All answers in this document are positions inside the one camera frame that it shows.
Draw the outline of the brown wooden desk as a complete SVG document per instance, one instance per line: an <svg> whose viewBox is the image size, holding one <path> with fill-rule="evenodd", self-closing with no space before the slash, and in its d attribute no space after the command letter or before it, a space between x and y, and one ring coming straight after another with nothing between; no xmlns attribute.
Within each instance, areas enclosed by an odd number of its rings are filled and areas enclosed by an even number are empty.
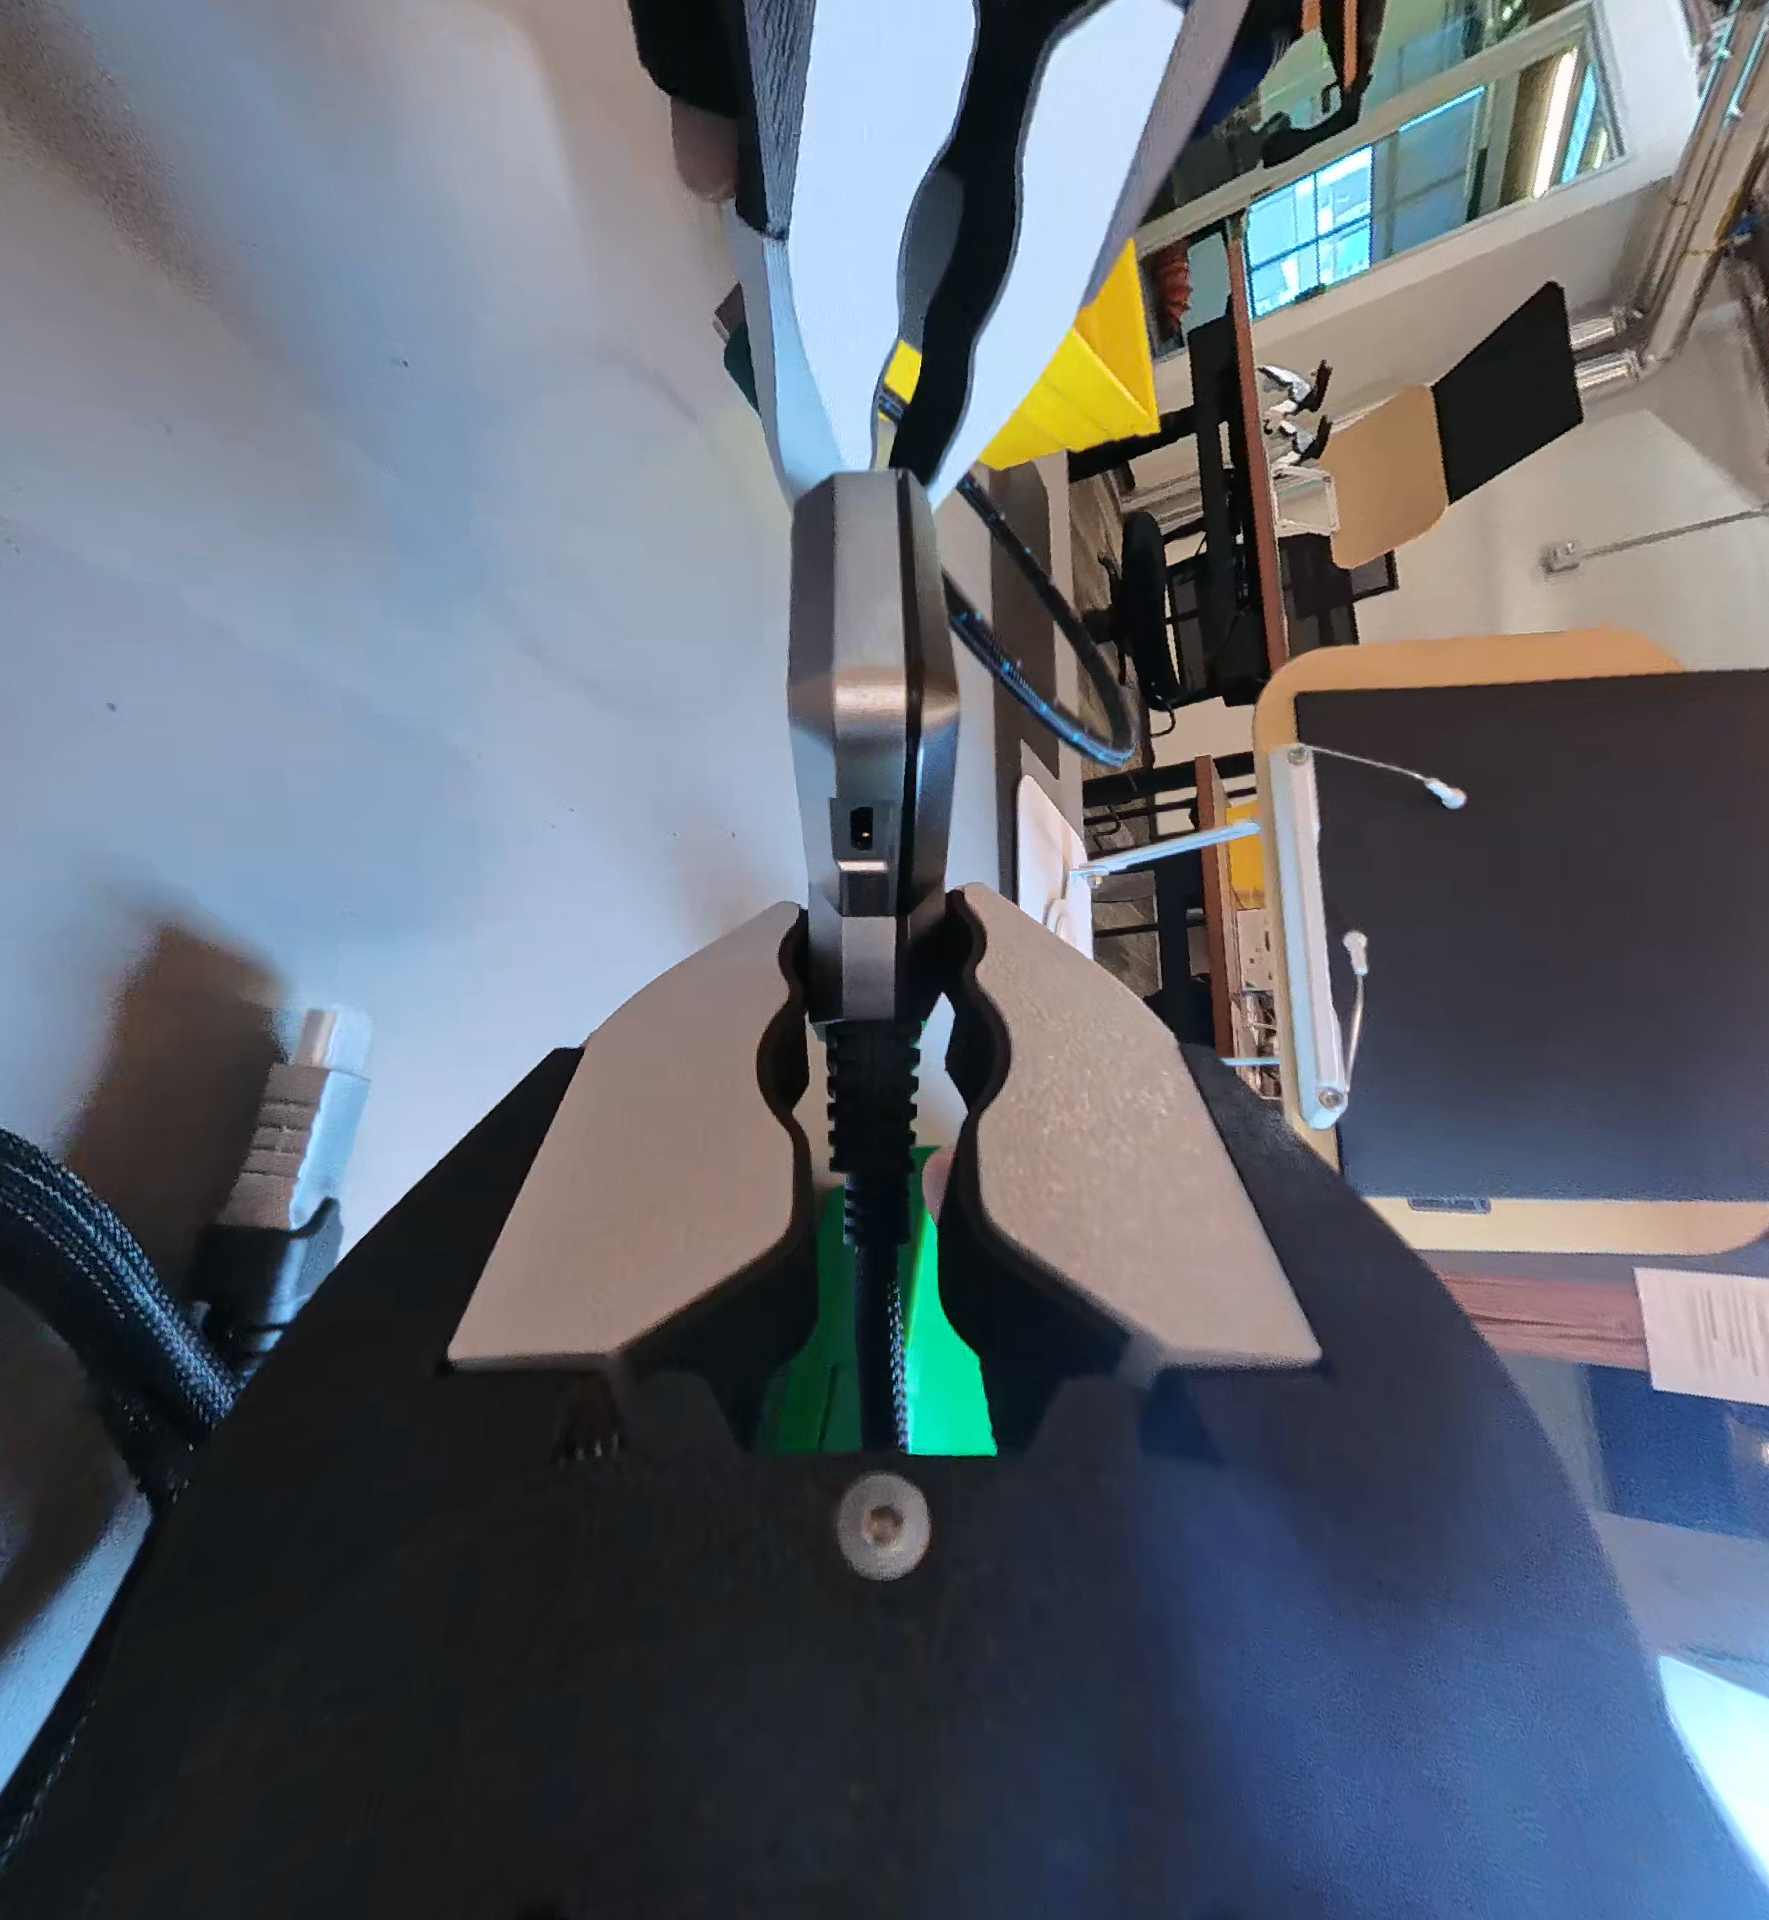
<svg viewBox="0 0 1769 1920"><path fill-rule="evenodd" d="M1232 327L1232 400L1228 401L1232 446L1232 518L1243 567L1241 607L1259 636L1263 681L1289 659L1289 623L1281 588L1281 535L1264 442L1261 376L1253 338L1248 291L1246 215L1224 220L1228 258L1228 319Z"/></svg>
<svg viewBox="0 0 1769 1920"><path fill-rule="evenodd" d="M1464 1249L1423 1257L1502 1354L1643 1376L1651 1359L1637 1292L1641 1268L1769 1282L1769 1245L1699 1260Z"/></svg>

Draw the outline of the black office chair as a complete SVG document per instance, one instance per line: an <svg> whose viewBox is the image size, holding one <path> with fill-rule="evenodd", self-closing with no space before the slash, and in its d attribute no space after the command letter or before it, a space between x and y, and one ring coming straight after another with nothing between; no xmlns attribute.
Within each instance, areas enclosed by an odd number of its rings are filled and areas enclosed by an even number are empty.
<svg viewBox="0 0 1769 1920"><path fill-rule="evenodd" d="M1111 613L1113 633L1137 672L1144 702L1162 712L1175 710L1184 686L1170 628L1162 527L1148 509L1123 519Z"/></svg>

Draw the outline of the grey multiport adapter hub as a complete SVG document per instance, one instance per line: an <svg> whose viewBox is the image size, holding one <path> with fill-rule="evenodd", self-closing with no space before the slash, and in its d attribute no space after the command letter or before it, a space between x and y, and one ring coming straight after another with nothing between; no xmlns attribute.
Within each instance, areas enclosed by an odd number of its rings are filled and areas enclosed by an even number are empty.
<svg viewBox="0 0 1769 1920"><path fill-rule="evenodd" d="M941 989L960 699L936 524L908 472L799 497L787 693L809 1013L918 1024Z"/></svg>

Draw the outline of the green plastic bin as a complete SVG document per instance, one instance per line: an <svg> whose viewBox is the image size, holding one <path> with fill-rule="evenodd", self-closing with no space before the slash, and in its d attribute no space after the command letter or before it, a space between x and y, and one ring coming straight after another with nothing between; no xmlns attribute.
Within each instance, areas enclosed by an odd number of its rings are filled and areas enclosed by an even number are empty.
<svg viewBox="0 0 1769 1920"><path fill-rule="evenodd" d="M938 1224L929 1201L948 1148L913 1151L910 1237L901 1249L902 1400L907 1449L936 1456L990 1456L993 1421L977 1354L953 1327L941 1293ZM845 1236L845 1194L819 1196L819 1312L801 1352L766 1387L752 1449L766 1456L850 1454L861 1444L850 1314L852 1260Z"/></svg>

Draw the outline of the yellow box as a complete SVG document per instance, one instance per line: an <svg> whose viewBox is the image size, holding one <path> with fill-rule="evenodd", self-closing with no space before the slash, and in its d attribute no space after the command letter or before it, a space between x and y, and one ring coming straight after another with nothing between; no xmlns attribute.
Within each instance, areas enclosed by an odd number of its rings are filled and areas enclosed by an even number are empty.
<svg viewBox="0 0 1769 1920"><path fill-rule="evenodd" d="M1267 954L1267 876L1263 842L1246 834L1217 849L1219 877L1226 905L1226 954L1232 978L1243 984L1261 976L1248 971L1253 954Z"/></svg>

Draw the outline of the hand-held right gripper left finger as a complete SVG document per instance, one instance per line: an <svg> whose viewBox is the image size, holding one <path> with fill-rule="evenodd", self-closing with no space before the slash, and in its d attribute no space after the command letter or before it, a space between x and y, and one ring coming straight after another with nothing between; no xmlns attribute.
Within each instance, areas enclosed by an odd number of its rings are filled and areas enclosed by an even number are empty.
<svg viewBox="0 0 1769 1920"><path fill-rule="evenodd" d="M750 1449L817 1323L805 916L783 899L586 1037L446 1347L457 1372L704 1379Z"/></svg>

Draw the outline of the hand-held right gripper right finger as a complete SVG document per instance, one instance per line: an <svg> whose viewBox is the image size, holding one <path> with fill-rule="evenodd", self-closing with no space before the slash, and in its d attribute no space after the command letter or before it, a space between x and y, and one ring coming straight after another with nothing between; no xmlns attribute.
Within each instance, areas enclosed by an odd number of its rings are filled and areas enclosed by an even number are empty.
<svg viewBox="0 0 1769 1920"><path fill-rule="evenodd" d="M964 1104L942 1303L1013 1456L1072 1379L1307 1374L1323 1347L1184 1049L998 891L945 902L945 1069Z"/></svg>

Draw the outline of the white paper label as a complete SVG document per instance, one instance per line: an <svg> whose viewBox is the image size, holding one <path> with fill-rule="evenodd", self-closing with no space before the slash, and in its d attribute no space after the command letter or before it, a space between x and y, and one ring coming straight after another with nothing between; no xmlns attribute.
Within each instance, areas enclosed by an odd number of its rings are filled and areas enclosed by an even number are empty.
<svg viewBox="0 0 1769 1920"><path fill-rule="evenodd" d="M1636 1290L1658 1389L1769 1408L1769 1278L1641 1266Z"/></svg>

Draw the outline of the black white desktop device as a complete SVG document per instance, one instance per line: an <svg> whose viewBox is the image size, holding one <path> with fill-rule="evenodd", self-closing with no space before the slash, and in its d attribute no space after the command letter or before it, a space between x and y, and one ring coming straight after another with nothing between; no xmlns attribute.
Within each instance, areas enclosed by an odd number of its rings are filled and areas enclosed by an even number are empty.
<svg viewBox="0 0 1769 1920"><path fill-rule="evenodd" d="M1321 359L1312 376L1281 363L1259 363L1256 376L1267 466L1274 473L1317 466L1334 431L1328 409L1331 359Z"/></svg>

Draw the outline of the silver ventilation duct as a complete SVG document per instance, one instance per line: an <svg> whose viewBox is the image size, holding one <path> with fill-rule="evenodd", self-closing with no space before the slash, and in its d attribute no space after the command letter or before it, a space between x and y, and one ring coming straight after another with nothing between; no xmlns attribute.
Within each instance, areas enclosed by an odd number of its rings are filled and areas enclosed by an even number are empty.
<svg viewBox="0 0 1769 1920"><path fill-rule="evenodd" d="M1738 4L1710 38L1693 129L1626 298L1569 325L1583 401L1634 387L1684 347L1768 147L1769 1Z"/></svg>

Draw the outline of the yellow plastic bin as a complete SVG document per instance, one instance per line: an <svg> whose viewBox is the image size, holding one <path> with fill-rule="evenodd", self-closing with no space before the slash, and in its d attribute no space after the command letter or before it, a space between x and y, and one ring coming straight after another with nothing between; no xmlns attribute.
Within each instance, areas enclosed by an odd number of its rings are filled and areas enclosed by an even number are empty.
<svg viewBox="0 0 1769 1920"><path fill-rule="evenodd" d="M978 461L1006 469L1139 438L1159 420L1137 243L1126 241L1099 293Z"/></svg>

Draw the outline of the wall conduit outlet box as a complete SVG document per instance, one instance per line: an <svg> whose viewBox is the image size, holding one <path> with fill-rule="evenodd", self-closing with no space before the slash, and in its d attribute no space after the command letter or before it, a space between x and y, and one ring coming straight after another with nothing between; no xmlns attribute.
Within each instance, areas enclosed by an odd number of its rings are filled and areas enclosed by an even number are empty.
<svg viewBox="0 0 1769 1920"><path fill-rule="evenodd" d="M1618 537L1618 540L1603 540L1603 542L1558 540L1547 544L1541 550L1539 567L1546 578L1569 578L1582 571L1587 563L1628 558L1639 552L1673 545L1685 540L1723 532L1736 525L1747 525L1768 518L1769 518L1769 500L1759 505L1750 505L1736 511L1725 511L1725 513L1699 518L1699 519L1692 519L1675 525L1666 525L1661 530L1651 530L1651 532Z"/></svg>

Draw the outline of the black wood-rimmed panel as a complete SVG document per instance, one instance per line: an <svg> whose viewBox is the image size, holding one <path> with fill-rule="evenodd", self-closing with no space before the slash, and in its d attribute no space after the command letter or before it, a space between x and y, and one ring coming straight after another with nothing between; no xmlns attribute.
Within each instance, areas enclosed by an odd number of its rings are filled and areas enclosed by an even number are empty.
<svg viewBox="0 0 1769 1920"><path fill-rule="evenodd" d="M1284 1114L1411 1245L1710 1257L1769 1236L1769 667L1621 630L1370 642L1290 661L1255 756L1319 760L1335 1130Z"/></svg>

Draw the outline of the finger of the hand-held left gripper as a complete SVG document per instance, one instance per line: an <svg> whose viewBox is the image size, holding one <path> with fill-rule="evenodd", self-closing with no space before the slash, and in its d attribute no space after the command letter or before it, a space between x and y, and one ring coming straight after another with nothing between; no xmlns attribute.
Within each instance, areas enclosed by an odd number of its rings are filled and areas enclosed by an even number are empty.
<svg viewBox="0 0 1769 1920"><path fill-rule="evenodd" d="M1184 4L1013 4L960 122L960 215L915 386L915 478L960 481L1039 383L1121 250L1111 228Z"/></svg>
<svg viewBox="0 0 1769 1920"><path fill-rule="evenodd" d="M858 103L857 59L882 54L882 77L908 79L908 38L898 32L888 47L887 32L861 25L849 1L832 6L809 39L789 217L761 232L743 215L752 398L787 496L879 463L887 376L902 343L923 362L963 198L963 182L935 158L970 61L966 25L942 30L936 70L896 113L879 100ZM890 454L910 473L915 386Z"/></svg>

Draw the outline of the tan and black board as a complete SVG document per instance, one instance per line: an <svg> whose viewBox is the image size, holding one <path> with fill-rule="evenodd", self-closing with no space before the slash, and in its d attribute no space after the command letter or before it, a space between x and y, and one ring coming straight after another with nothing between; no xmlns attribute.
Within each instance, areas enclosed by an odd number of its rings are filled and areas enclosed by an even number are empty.
<svg viewBox="0 0 1769 1920"><path fill-rule="evenodd" d="M1334 431L1334 562L1360 569L1400 552L1583 420L1567 291L1551 279L1437 382Z"/></svg>

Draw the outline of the person's left hand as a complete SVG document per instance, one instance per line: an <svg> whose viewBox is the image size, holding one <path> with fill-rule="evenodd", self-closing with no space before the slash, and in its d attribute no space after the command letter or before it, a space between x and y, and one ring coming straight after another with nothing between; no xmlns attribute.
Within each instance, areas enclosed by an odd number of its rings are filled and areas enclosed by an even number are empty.
<svg viewBox="0 0 1769 1920"><path fill-rule="evenodd" d="M738 118L672 98L670 134L683 186L704 203L734 202L740 174Z"/></svg>

